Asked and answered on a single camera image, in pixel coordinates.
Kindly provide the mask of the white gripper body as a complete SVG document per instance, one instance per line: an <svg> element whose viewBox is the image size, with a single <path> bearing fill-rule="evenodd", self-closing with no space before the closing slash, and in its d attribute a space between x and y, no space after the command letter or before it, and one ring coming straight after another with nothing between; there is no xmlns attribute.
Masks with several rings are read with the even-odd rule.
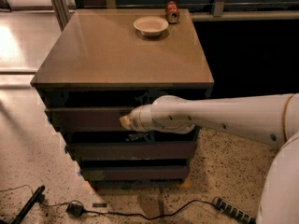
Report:
<svg viewBox="0 0 299 224"><path fill-rule="evenodd" d="M134 108L129 114L130 127L138 132L147 132L154 129L151 115L151 105L142 105Z"/></svg>

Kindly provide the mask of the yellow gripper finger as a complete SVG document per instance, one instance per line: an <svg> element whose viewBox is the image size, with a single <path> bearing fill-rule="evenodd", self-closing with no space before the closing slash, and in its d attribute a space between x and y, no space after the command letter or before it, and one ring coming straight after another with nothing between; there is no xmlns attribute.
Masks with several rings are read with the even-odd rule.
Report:
<svg viewBox="0 0 299 224"><path fill-rule="evenodd" d="M128 115L120 117L120 124L126 130L131 130L131 121Z"/></svg>

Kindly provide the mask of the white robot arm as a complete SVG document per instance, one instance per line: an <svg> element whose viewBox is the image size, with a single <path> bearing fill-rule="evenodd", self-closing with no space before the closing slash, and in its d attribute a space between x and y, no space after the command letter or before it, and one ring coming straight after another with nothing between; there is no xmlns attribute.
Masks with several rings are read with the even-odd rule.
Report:
<svg viewBox="0 0 299 224"><path fill-rule="evenodd" d="M256 224L299 221L299 95L186 100L165 95L120 118L137 132L189 133L194 127L278 145L268 171Z"/></svg>

